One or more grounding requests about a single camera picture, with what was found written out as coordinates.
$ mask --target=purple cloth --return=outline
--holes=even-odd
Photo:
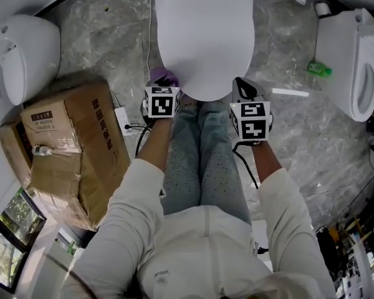
[[[179,80],[176,78],[176,76],[173,74],[172,71],[167,70],[164,67],[156,67],[151,70],[150,77],[151,80],[157,81],[158,79],[166,76],[166,78],[174,84],[175,87],[179,87]]]

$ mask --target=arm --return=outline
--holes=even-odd
[[[119,298],[163,220],[159,193],[172,120],[156,121],[108,203],[107,216],[72,271],[97,298]],[[60,298],[91,298],[70,275]]]
[[[267,142],[253,146],[261,186],[258,190],[267,223],[269,255],[275,272],[311,276],[326,298],[335,290],[299,187],[282,169]]]

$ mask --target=label on box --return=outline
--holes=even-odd
[[[51,111],[32,114],[31,119],[32,122],[35,124],[36,131],[56,130]]]

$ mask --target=jeans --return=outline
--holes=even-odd
[[[214,205],[251,225],[228,136],[226,106],[181,107],[173,123],[165,172],[165,215]]]

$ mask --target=toilet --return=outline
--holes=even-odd
[[[19,105],[57,75],[60,30],[39,17],[16,15],[0,24],[0,66],[7,95]]]
[[[315,60],[332,69],[324,94],[355,121],[374,111],[374,18],[366,9],[319,20]]]
[[[181,90],[214,101],[245,76],[254,52],[253,0],[155,0],[158,46]]]

